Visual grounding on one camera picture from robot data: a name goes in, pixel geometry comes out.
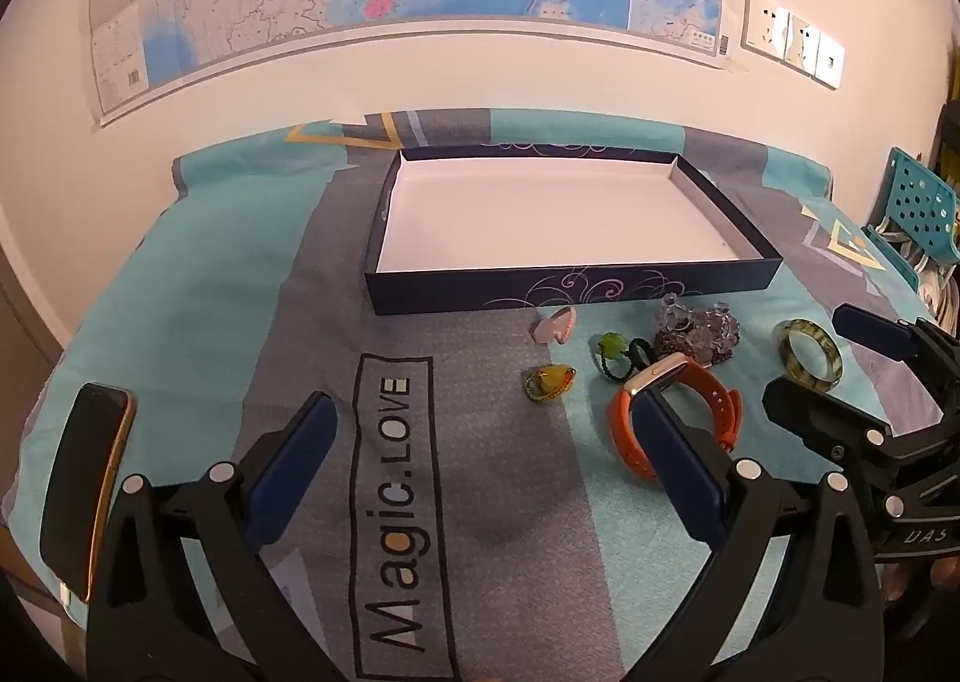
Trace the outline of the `right hand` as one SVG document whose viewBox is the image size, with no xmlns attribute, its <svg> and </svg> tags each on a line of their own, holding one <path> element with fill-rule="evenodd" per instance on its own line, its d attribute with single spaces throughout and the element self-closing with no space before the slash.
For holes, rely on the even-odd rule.
<svg viewBox="0 0 960 682">
<path fill-rule="evenodd" d="M 924 575 L 934 590 L 957 591 L 960 581 L 960 558 L 937 560 L 903 560 L 884 563 L 880 567 L 880 591 L 887 602 L 896 602 L 910 589 L 911 582 Z"/>
</svg>

